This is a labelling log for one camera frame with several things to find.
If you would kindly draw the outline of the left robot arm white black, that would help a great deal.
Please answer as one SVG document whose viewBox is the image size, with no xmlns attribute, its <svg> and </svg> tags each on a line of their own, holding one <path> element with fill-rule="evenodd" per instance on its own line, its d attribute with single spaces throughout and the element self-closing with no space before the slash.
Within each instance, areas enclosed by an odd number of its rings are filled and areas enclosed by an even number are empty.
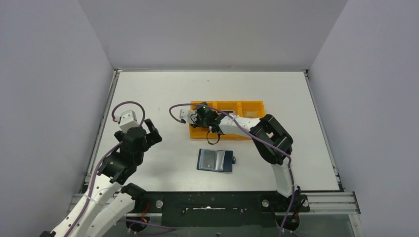
<svg viewBox="0 0 419 237">
<path fill-rule="evenodd" d="M 145 190 L 127 179 L 143 163 L 144 154 L 162 137 L 150 119 L 142 127 L 135 119 L 122 122 L 115 133 L 116 147 L 108 152 L 87 191 L 69 214 L 53 230 L 42 237 L 101 237 L 119 219 L 132 211 L 136 202 L 145 199 Z"/>
</svg>

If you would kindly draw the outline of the blue leather card holder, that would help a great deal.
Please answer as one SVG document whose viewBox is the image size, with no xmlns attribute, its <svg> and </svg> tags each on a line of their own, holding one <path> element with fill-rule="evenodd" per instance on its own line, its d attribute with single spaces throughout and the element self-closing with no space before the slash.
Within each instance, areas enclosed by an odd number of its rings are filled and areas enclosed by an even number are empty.
<svg viewBox="0 0 419 237">
<path fill-rule="evenodd" d="M 231 173 L 236 158 L 231 150 L 200 149 L 197 170 Z"/>
</svg>

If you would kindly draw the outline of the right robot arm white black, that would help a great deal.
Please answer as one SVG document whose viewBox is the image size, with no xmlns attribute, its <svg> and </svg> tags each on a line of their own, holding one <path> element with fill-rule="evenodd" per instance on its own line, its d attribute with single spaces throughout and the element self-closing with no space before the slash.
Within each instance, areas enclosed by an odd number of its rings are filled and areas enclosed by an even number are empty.
<svg viewBox="0 0 419 237">
<path fill-rule="evenodd" d="M 271 164 L 277 192 L 289 200 L 290 212 L 298 212 L 305 200 L 295 182 L 291 167 L 293 138 L 274 116 L 244 118 L 209 106 L 206 102 L 195 104 L 192 110 L 183 110 L 179 118 L 192 127 L 204 128 L 218 137 L 238 135 L 251 138 L 264 161 Z"/>
</svg>

